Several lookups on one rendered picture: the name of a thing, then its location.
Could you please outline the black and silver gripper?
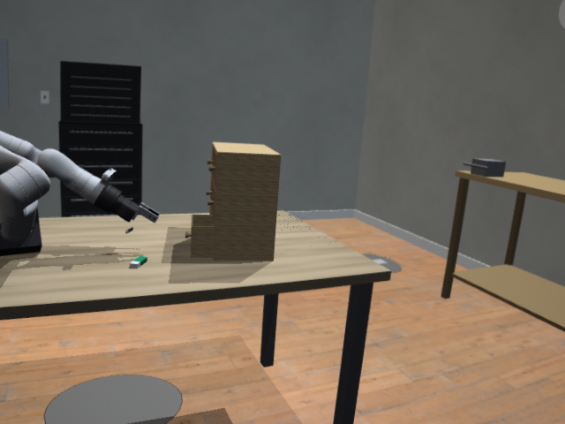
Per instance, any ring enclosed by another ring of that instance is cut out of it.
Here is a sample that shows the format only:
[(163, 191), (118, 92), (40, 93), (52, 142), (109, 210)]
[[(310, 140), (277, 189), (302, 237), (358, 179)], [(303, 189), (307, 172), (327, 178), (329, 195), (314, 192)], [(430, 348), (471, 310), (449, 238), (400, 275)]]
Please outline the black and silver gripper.
[[(112, 173), (113, 175), (111, 175)], [(107, 170), (103, 173), (102, 180), (95, 176), (91, 176), (84, 185), (80, 196), (107, 213), (111, 211), (117, 214), (128, 223), (131, 220), (134, 221), (137, 214), (140, 214), (155, 223), (160, 215), (158, 212), (154, 211), (142, 202), (138, 205), (133, 201), (127, 200), (121, 195), (121, 191), (107, 183), (107, 180), (109, 181), (111, 176), (113, 177), (115, 173), (116, 171), (113, 169)]]

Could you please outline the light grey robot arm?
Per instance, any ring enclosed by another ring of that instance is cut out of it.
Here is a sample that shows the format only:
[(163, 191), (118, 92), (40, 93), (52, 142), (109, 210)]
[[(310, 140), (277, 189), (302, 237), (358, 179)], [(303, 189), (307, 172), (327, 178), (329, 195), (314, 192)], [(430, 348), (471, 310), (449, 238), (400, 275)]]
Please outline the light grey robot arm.
[(80, 195), (91, 176), (55, 149), (41, 151), (0, 131), (0, 235), (17, 242), (31, 234), (36, 199), (49, 191), (49, 178), (58, 178)]

